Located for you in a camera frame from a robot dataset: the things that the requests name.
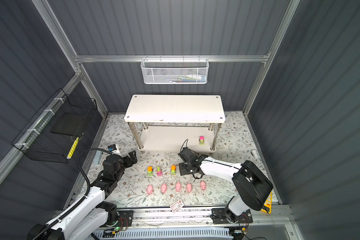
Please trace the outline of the orange green mixer toy truck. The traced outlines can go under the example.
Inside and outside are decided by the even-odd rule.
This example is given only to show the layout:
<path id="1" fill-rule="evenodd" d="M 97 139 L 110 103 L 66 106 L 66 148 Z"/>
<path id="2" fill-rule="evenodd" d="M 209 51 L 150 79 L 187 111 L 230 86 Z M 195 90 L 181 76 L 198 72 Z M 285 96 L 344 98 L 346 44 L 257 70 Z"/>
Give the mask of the orange green mixer toy truck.
<path id="1" fill-rule="evenodd" d="M 171 175 L 176 175 L 176 166 L 175 165 L 171 166 Z"/>

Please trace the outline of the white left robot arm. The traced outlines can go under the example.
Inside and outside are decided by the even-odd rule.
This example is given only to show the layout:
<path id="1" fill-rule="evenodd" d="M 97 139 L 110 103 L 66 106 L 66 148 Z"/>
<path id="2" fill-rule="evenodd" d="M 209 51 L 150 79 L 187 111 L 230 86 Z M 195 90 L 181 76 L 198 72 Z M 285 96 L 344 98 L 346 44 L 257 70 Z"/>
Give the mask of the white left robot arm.
<path id="1" fill-rule="evenodd" d="M 125 170 L 138 162 L 136 151 L 122 157 L 116 150 L 102 150 L 108 156 L 103 162 L 103 170 L 90 182 L 78 158 L 80 173 L 85 179 L 87 189 L 84 195 L 66 210 L 48 221 L 36 224 L 27 235 L 28 240 L 84 240 L 95 237 L 94 231 L 103 226 L 120 227 L 128 223 L 121 217 L 115 204 L 106 202 L 114 191 Z"/>

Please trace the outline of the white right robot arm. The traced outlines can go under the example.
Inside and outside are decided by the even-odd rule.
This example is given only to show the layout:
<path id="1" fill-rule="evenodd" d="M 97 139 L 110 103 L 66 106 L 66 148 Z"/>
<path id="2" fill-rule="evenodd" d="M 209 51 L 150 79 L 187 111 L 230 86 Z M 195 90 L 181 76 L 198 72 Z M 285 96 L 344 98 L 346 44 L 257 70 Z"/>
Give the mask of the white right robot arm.
<path id="1" fill-rule="evenodd" d="M 224 208 L 230 223 L 239 222 L 248 210 L 270 212 L 265 203 L 273 190 L 273 184 L 253 162 L 223 162 L 211 156 L 199 155 L 187 147 L 182 148 L 178 155 L 183 160 L 179 164 L 181 175 L 192 175 L 195 179 L 214 176 L 234 184 L 238 194 Z"/>

